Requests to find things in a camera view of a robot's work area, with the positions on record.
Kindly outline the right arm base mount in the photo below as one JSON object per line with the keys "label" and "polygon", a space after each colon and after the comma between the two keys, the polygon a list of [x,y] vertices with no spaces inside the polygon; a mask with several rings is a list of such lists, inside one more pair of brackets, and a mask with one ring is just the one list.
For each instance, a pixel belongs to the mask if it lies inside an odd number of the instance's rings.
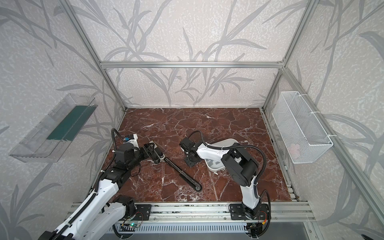
{"label": "right arm base mount", "polygon": [[254,209],[243,204],[230,204],[229,212],[231,220],[268,220],[271,210],[268,204],[258,204]]}

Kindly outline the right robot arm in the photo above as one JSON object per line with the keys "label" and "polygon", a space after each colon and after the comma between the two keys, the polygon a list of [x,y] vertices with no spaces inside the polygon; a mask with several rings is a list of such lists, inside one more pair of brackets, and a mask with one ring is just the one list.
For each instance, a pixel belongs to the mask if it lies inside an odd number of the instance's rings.
{"label": "right robot arm", "polygon": [[184,138],[179,146],[186,155],[186,163],[191,166],[202,160],[218,162],[219,169],[227,170],[233,181],[241,187],[244,208],[253,212],[258,210],[261,197],[257,192],[257,184],[267,166],[267,157],[260,148],[241,145],[234,139],[210,145]]}

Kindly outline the beige stapler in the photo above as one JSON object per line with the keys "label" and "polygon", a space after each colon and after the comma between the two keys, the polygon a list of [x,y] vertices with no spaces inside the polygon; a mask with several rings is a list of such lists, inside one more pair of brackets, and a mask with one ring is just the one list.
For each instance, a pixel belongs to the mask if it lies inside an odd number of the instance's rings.
{"label": "beige stapler", "polygon": [[150,144],[153,146],[152,158],[153,160],[162,161],[165,158],[165,155],[160,147],[154,141],[150,141]]}

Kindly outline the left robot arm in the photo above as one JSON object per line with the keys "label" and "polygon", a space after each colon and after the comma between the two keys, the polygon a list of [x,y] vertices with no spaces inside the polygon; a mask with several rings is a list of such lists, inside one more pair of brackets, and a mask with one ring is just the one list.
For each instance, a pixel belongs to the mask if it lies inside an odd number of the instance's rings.
{"label": "left robot arm", "polygon": [[154,143],[139,148],[136,142],[125,143],[114,150],[114,164],[99,175],[94,189],[81,205],[54,231],[45,231],[41,240],[99,240],[120,220],[137,215],[143,219],[131,197],[112,197],[132,176],[141,161],[157,156]]}

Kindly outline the black stapler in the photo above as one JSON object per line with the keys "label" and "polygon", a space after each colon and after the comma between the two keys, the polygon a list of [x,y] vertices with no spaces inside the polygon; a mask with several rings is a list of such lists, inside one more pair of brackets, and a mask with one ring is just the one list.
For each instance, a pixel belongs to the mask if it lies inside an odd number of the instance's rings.
{"label": "black stapler", "polygon": [[148,149],[149,149],[149,156],[152,158],[155,164],[159,164],[160,161],[162,161],[165,158],[163,152],[155,143],[149,143]]}
{"label": "black stapler", "polygon": [[179,168],[175,163],[173,163],[169,158],[165,157],[164,161],[171,166],[174,170],[179,173],[179,176],[189,184],[195,191],[200,192],[203,190],[203,187],[200,183],[198,183],[195,179],[185,173],[181,168]]}

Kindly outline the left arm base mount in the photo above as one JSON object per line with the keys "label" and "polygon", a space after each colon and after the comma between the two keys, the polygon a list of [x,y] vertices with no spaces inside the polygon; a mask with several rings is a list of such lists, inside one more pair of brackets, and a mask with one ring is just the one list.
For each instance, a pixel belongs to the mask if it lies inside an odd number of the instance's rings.
{"label": "left arm base mount", "polygon": [[149,221],[152,205],[151,204],[135,204],[135,210],[129,211],[127,216],[123,217],[126,221]]}

